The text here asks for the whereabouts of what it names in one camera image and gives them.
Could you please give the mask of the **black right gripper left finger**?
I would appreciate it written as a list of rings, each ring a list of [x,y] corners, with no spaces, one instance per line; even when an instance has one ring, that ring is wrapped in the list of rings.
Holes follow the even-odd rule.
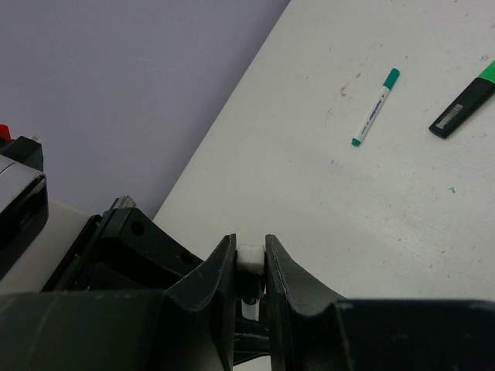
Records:
[[[166,290],[1,298],[3,370],[230,370],[236,237]]]

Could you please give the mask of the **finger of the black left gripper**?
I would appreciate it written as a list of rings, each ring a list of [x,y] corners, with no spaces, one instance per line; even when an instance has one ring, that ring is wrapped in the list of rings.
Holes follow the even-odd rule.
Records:
[[[260,322],[236,318],[234,332],[234,365],[269,356],[268,328]]]

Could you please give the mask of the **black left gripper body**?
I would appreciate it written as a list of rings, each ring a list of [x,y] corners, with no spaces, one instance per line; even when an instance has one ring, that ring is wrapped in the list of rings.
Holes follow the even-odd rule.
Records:
[[[202,263],[122,196],[89,219],[42,290],[167,289]]]

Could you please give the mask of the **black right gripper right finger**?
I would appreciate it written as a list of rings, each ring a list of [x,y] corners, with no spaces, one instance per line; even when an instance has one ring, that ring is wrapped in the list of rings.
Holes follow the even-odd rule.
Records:
[[[265,238],[274,370],[492,370],[494,304],[347,299]]]

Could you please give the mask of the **black capped whiteboard pen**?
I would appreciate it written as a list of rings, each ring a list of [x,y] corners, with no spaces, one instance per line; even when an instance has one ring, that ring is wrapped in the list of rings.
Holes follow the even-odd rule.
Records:
[[[236,259],[236,290],[241,299],[241,314],[258,322],[265,293],[265,247],[239,244]]]

